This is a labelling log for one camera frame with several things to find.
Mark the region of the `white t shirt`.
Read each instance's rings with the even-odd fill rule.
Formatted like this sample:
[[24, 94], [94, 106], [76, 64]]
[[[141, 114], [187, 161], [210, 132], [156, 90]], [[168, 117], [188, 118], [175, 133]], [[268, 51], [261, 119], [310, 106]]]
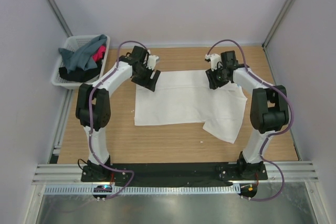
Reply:
[[242, 88], [234, 83], [210, 89], [205, 70], [162, 72], [155, 91], [136, 87], [134, 124], [202, 123], [204, 131], [234, 143], [246, 102]]

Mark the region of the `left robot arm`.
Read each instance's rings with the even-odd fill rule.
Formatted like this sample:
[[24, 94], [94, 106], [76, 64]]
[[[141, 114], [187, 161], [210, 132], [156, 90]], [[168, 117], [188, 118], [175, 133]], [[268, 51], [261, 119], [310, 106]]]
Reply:
[[160, 76], [155, 69], [160, 58], [140, 46], [117, 58], [114, 66], [92, 84], [79, 87], [75, 116], [83, 126], [89, 146], [89, 157], [82, 168], [82, 182], [106, 182], [116, 169], [111, 167], [106, 143], [106, 126], [111, 119], [110, 97], [125, 81], [150, 91]]

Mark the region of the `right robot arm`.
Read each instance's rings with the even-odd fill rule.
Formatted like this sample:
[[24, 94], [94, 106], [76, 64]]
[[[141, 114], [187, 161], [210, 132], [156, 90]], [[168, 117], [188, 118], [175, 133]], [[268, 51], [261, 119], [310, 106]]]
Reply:
[[287, 95], [284, 86], [274, 86], [259, 78], [251, 68], [236, 59], [234, 51], [208, 54], [211, 64], [206, 70], [209, 87], [213, 90], [237, 84], [251, 94], [250, 122], [253, 131], [245, 149], [237, 160], [236, 176], [243, 180], [256, 179], [263, 171], [264, 152], [274, 134], [289, 122]]

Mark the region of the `pink t shirt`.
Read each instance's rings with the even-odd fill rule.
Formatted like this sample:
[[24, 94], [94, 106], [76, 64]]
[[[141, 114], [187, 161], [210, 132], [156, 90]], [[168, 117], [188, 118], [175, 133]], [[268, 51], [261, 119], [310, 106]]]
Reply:
[[99, 49], [92, 55], [92, 58], [95, 62], [100, 61], [104, 58], [104, 54], [106, 53], [106, 46], [102, 45]]

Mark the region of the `black t shirt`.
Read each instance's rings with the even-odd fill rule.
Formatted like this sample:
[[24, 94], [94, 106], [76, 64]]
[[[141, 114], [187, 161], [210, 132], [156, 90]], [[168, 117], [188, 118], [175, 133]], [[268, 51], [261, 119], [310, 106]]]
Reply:
[[70, 73], [67, 72], [67, 69], [65, 67], [60, 67], [58, 69], [59, 75], [62, 79], [72, 82], [87, 82], [94, 77], [98, 76], [101, 71], [102, 64], [97, 64], [96, 68], [88, 69], [88, 70], [82, 70], [80, 68], [77, 68], [75, 71], [72, 71]]

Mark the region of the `grey-blue t shirt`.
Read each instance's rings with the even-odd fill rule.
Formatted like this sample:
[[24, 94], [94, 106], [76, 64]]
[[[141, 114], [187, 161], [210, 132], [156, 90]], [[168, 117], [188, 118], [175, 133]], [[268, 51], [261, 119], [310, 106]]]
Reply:
[[109, 44], [108, 39], [108, 36], [104, 34], [69, 37], [68, 42], [84, 42], [84, 44], [75, 51], [58, 48], [67, 73], [74, 72], [78, 68], [83, 71], [97, 68], [97, 63], [92, 56], [98, 52], [101, 46]]

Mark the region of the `white plastic laundry basket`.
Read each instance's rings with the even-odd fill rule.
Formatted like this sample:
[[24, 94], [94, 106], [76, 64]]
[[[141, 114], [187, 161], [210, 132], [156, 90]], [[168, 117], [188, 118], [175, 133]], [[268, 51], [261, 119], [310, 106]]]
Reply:
[[107, 35], [82, 35], [67, 38], [58, 49], [60, 54], [52, 77], [52, 84], [77, 89], [86, 82], [102, 77], [110, 45]]

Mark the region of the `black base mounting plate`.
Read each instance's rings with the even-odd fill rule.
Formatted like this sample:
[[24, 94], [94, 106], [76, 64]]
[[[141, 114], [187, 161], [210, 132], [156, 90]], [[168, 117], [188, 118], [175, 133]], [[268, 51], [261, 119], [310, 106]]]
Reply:
[[130, 187], [220, 187], [230, 186], [237, 180], [267, 180], [265, 165], [241, 165], [237, 163], [130, 163], [113, 164], [116, 173], [88, 163], [82, 168], [82, 182], [109, 182], [124, 186], [134, 171]]

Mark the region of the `aluminium frame rail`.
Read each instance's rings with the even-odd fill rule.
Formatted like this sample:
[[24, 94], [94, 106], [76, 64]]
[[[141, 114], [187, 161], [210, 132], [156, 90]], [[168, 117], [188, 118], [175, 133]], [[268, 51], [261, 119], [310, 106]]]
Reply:
[[60, 112], [57, 116], [56, 126], [52, 134], [52, 145], [49, 154], [48, 164], [57, 164], [60, 150], [62, 147], [63, 137], [67, 126], [67, 121], [72, 105], [74, 90], [67, 90], [62, 99]]

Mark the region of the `front aluminium frame rails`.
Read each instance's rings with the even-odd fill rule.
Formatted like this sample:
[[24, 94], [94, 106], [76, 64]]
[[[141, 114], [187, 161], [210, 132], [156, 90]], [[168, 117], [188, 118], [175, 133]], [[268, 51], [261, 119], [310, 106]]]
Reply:
[[[317, 182], [316, 169], [311, 161], [276, 162], [286, 182]], [[33, 176], [33, 185], [79, 183], [81, 169], [75, 164], [39, 164]]]

